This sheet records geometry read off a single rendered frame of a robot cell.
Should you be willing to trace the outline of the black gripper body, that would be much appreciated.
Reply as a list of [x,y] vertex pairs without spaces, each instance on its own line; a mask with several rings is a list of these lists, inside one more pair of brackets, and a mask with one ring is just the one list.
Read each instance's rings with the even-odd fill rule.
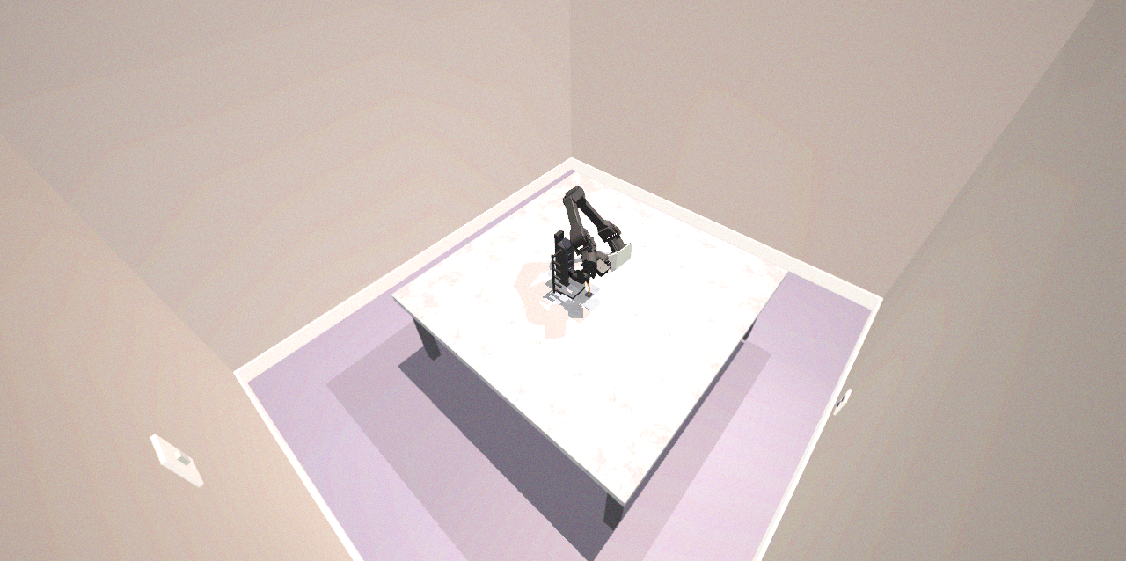
[[[596,252],[596,257],[597,258],[598,257],[602,257],[602,261],[606,261],[607,259],[609,259],[608,255],[604,255],[599,250]],[[574,273],[572,273],[572,278],[574,278],[574,280],[578,280],[578,283],[584,284],[586,280],[588,280],[588,277],[590,276],[590,271],[587,271],[583,268],[581,270],[578,269]]]

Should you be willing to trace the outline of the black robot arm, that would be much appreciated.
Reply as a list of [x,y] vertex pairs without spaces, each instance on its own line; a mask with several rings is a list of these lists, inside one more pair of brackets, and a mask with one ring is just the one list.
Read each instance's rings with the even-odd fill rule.
[[[566,196],[563,197],[563,204],[566,206],[568,223],[570,223],[571,228],[568,235],[570,237],[572,247],[574,247],[575,253],[578,256],[582,256],[583,269],[587,271],[596,271],[596,275],[604,277],[604,275],[611,269],[611,261],[608,259],[602,261],[602,257],[596,257],[595,238],[587,232],[586,228],[582,228],[578,208],[581,210],[590,221],[595,222],[596,233],[602,238],[604,242],[608,242],[613,253],[627,246],[622,240],[620,229],[616,228],[611,221],[604,220],[602,216],[595,211],[595,206],[588,204],[588,201],[586,201],[586,193],[581,186],[574,186],[574,188],[570,189],[570,192],[566,192]],[[579,247],[582,248],[578,250]]]

